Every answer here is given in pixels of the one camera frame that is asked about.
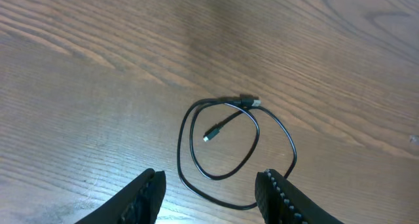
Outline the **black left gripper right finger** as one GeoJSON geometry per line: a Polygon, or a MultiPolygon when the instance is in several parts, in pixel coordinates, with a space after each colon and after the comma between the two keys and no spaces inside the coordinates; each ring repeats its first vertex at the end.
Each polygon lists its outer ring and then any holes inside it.
{"type": "Polygon", "coordinates": [[[342,224],[274,169],[257,174],[255,200],[266,224],[342,224]]]}

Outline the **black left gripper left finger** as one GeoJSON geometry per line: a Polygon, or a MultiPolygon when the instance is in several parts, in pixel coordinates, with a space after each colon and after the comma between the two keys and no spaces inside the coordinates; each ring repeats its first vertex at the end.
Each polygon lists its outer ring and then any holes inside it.
{"type": "Polygon", "coordinates": [[[148,168],[77,224],[154,224],[165,192],[165,172],[148,168]]]}

